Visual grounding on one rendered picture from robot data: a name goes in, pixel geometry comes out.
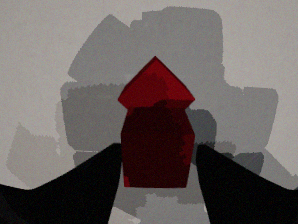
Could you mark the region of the dark red cube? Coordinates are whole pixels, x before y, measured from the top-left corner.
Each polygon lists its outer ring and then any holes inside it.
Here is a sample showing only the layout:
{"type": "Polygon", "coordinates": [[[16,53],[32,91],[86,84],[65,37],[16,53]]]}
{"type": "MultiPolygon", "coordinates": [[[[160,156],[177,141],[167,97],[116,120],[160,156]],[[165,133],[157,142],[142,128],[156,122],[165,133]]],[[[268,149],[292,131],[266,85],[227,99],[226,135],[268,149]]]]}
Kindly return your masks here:
{"type": "Polygon", "coordinates": [[[150,59],[118,97],[118,103],[138,108],[188,108],[196,101],[188,87],[156,56],[150,59]]]}
{"type": "Polygon", "coordinates": [[[184,108],[129,107],[121,129],[125,188],[186,188],[193,144],[184,108]]]}

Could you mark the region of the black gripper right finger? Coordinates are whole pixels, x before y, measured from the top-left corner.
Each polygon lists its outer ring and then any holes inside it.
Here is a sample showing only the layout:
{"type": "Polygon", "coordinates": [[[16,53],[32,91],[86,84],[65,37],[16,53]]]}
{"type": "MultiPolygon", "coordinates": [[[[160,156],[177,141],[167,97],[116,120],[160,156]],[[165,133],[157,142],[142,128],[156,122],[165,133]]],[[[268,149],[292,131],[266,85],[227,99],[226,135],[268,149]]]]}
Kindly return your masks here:
{"type": "Polygon", "coordinates": [[[210,224],[298,224],[298,189],[286,189],[198,145],[196,167],[210,224]]]}

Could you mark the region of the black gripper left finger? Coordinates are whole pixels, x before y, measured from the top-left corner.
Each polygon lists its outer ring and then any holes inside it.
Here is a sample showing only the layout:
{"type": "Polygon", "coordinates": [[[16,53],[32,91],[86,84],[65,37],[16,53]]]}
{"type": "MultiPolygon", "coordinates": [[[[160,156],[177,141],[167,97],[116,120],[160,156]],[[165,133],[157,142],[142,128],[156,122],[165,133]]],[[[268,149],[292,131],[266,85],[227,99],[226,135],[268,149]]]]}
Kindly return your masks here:
{"type": "Polygon", "coordinates": [[[0,224],[108,224],[121,161],[121,143],[113,143],[37,188],[0,184],[0,224]]]}

